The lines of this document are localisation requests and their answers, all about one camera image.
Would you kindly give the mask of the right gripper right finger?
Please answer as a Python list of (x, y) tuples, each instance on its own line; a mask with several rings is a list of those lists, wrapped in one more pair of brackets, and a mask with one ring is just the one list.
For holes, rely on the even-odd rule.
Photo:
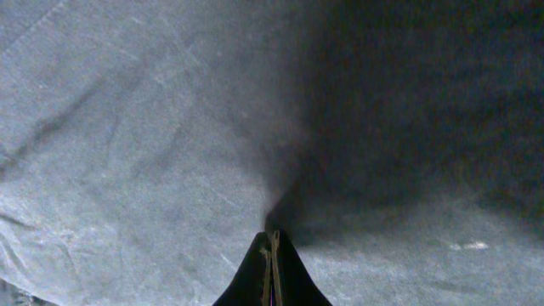
[(294, 245), (283, 230), (271, 236), (271, 305), (332, 306), (311, 279)]

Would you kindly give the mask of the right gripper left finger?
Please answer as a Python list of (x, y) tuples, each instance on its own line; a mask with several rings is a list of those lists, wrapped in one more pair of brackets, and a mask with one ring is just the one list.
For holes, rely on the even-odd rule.
[(255, 235), (233, 280), (213, 306), (270, 306), (270, 241), (266, 233)]

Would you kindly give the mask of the navy blue shorts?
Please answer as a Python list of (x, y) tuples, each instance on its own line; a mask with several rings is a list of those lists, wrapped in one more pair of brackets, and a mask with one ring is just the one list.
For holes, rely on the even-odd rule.
[(210, 305), (272, 226), (335, 305), (542, 304), (542, 2), (2, 2), (4, 281)]

